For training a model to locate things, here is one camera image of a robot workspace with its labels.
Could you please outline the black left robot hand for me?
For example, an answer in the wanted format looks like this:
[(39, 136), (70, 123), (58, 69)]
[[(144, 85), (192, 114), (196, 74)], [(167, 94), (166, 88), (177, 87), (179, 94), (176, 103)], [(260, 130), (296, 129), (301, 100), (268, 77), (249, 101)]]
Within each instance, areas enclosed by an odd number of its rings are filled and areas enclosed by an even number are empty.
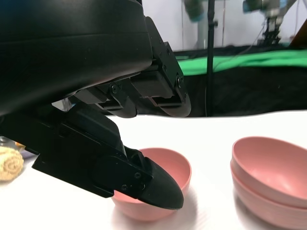
[(124, 146), (104, 111), (135, 117), (136, 97), (186, 117), (183, 80), (139, 0), (0, 3), (0, 133), (36, 154), (45, 174), (102, 197), (182, 208), (176, 181)]

